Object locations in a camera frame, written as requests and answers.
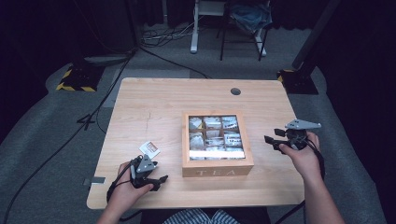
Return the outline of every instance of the black wall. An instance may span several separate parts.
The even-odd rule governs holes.
[[[396,11],[392,1],[341,1],[304,63],[326,77],[327,94],[396,223]]]

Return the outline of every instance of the tag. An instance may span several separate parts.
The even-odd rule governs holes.
[[[154,146],[154,144],[152,144],[151,142],[146,142],[139,149],[144,154],[148,155],[150,159],[154,158],[155,156],[158,155],[158,153],[160,153],[160,150],[156,146]]]

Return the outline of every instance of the chair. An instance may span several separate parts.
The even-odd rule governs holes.
[[[242,10],[241,15],[248,14],[249,9],[252,8],[252,11],[257,12],[258,10],[262,10],[262,18],[257,26],[246,24],[246,21],[242,21],[241,17],[237,15],[238,10]],[[253,40],[229,40],[226,39],[226,31],[230,29],[230,25],[234,27],[233,24],[240,30],[244,30],[245,32],[249,32],[250,39]],[[267,38],[268,31],[272,28],[272,18],[271,18],[271,6],[270,2],[267,0],[227,0],[224,4],[224,12],[221,19],[221,26],[218,30],[217,38],[219,38],[219,33],[222,31],[222,39],[221,39],[221,53],[220,60],[222,61],[223,52],[224,52],[224,44],[225,43],[254,43],[258,46],[259,49],[259,61],[262,60],[262,55],[264,52],[264,44]],[[261,38],[262,30],[265,31],[263,38]]]

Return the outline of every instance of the black device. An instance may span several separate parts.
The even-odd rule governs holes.
[[[129,165],[127,165],[121,173],[117,176],[116,180],[111,184],[110,188],[107,191],[107,202],[110,200],[111,194],[114,189],[120,185],[125,183],[132,184],[136,189],[140,189],[147,184],[153,184],[154,188],[150,191],[157,191],[161,184],[166,181],[168,175],[165,175],[159,179],[151,179],[148,176],[152,173],[152,171],[157,167],[158,162],[152,161],[148,155],[137,156],[133,160],[130,161]],[[121,182],[117,184],[122,177],[122,175],[128,170],[131,169],[131,178],[128,182]]]
[[[275,140],[274,138],[266,135],[264,136],[264,139],[266,143],[274,147],[274,150],[278,150],[282,154],[284,154],[279,148],[280,144],[285,144],[295,150],[301,150],[307,145],[306,129],[314,129],[320,127],[320,123],[312,123],[301,119],[294,119],[293,121],[285,125],[285,128],[287,128],[286,131],[274,129],[275,135],[287,137],[287,141]]]

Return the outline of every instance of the wooden table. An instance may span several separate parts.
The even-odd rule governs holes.
[[[232,95],[238,88],[240,95]],[[247,176],[181,176],[182,111],[241,110],[254,167]],[[87,205],[106,207],[106,192],[121,163],[140,155],[151,141],[161,153],[150,175],[169,175],[157,192],[143,196],[134,208],[181,208],[297,204],[304,185],[288,156],[274,151],[264,136],[274,135],[295,119],[287,94],[278,81],[125,78],[96,167],[106,183],[92,185]]]

